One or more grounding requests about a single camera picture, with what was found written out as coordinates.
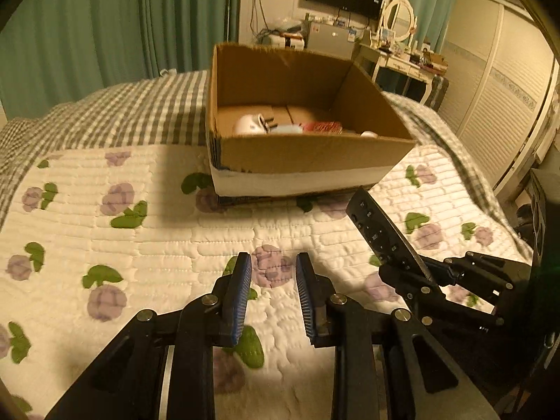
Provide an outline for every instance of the cardboard box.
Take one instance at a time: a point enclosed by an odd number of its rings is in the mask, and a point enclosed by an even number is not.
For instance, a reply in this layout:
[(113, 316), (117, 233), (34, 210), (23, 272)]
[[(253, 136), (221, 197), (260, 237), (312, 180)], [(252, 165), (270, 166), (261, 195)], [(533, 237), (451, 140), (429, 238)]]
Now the cardboard box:
[[(275, 123), (338, 121), (357, 134), (234, 135), (247, 113)], [(373, 131), (377, 138), (360, 137)], [(370, 78), (349, 60), (307, 51), (214, 48), (206, 142), (219, 196), (291, 196), (381, 180), (414, 140)]]

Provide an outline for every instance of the photo frame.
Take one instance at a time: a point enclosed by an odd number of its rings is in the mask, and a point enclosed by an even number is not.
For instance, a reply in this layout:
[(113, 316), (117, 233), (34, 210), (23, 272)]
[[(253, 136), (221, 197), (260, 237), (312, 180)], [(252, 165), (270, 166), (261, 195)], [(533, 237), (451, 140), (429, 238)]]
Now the photo frame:
[(382, 47), (391, 47), (393, 41), (395, 40), (394, 30), (383, 27), (380, 33), (380, 41)]

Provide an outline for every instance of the bed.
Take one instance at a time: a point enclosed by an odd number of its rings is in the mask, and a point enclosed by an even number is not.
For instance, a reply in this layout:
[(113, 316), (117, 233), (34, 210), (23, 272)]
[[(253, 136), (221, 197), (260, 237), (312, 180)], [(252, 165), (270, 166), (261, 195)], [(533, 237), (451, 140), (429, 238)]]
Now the bed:
[[(243, 346), (214, 352), (218, 419), (329, 418), (334, 351), (306, 338), (299, 252), (364, 306), (405, 306), (345, 216), (348, 196), (220, 206), (204, 146), (207, 75), (116, 85), (0, 133), (0, 377), (29, 418), (45, 416), (137, 311), (183, 308), (240, 251), (253, 261), (251, 300)], [(530, 263), (445, 123), (385, 97), (418, 144), (370, 193), (419, 254)], [(443, 290), (489, 310), (460, 287)]]

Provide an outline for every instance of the desk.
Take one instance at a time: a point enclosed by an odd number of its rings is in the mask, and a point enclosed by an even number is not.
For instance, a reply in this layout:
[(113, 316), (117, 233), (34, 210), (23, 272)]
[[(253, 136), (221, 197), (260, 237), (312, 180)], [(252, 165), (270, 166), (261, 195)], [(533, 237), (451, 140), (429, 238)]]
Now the desk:
[(377, 79), (379, 68), (388, 68), (408, 76), (407, 83), (404, 86), (404, 91), (402, 92), (403, 94), (407, 92), (411, 78), (424, 82), (426, 84), (426, 91), (424, 92), (422, 99), (420, 99), (420, 103), (426, 103), (429, 94), (432, 92), (432, 80), (435, 74), (420, 68), (420, 66), (411, 63), (410, 61), (402, 60), (401, 58), (387, 54), (378, 49), (373, 49), (365, 44), (358, 44), (355, 50), (355, 60), (360, 61), (362, 58), (375, 63), (375, 68), (373, 69), (373, 74), (371, 75), (372, 82), (375, 82)]

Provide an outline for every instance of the wardrobe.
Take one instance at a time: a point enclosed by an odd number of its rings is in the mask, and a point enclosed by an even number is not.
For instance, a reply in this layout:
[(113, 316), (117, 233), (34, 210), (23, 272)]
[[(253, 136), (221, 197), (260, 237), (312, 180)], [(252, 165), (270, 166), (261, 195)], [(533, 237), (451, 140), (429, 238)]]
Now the wardrobe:
[(503, 0), (455, 0), (442, 54), (449, 89), (438, 113), (505, 192), (557, 127), (546, 114), (558, 63), (530, 15)]

